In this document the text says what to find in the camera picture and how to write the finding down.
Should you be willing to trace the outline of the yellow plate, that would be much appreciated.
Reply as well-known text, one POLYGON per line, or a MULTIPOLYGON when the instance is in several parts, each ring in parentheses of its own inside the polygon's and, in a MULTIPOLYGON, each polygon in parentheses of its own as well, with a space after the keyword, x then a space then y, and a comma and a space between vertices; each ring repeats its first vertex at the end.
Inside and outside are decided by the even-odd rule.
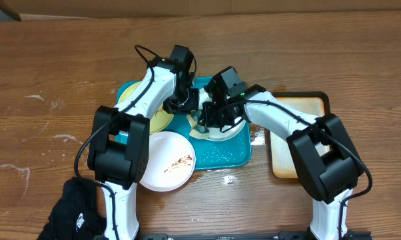
MULTIPOLYGON (((117 93, 117 103, 124 101, 139 85, 138 81, 125 83, 117 93)), ((174 115, 167 113, 160 105, 150 120, 150 134, 162 131, 173 120, 174 115)))

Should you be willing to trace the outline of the green yellow sponge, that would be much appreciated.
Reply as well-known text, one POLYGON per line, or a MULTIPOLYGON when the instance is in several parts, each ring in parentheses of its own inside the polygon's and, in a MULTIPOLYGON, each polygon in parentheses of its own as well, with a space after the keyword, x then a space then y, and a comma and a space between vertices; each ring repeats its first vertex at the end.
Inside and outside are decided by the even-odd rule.
POLYGON ((192 111, 186 116, 191 130, 189 135, 195 139, 208 139, 210 137, 210 131, 198 124, 199 117, 201 116, 201 111, 192 111))

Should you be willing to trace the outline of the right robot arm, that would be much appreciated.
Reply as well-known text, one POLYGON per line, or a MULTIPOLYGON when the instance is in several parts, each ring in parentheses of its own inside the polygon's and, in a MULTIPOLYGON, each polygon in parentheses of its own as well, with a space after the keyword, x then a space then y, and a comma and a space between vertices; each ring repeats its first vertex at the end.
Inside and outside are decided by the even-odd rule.
POLYGON ((203 133, 224 133, 242 121, 260 125, 288 145, 298 180, 313 200, 311 239, 350 239, 347 203, 368 193, 354 193, 358 178, 372 176, 360 159, 340 118, 304 113, 280 102, 260 85, 249 87, 233 67, 223 69, 199 90, 203 133))

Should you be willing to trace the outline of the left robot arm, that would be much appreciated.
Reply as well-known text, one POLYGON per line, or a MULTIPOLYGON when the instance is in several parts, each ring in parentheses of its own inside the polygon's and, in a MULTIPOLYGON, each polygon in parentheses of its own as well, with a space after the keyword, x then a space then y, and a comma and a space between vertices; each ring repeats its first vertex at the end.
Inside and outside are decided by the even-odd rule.
POLYGON ((105 239, 139 238, 136 193, 149 160, 150 121, 159 109, 173 115, 198 109, 199 95, 191 88, 195 63, 189 48, 175 45, 170 57, 147 61, 145 77, 131 96, 97 109, 87 139, 88 167, 105 195, 105 239))

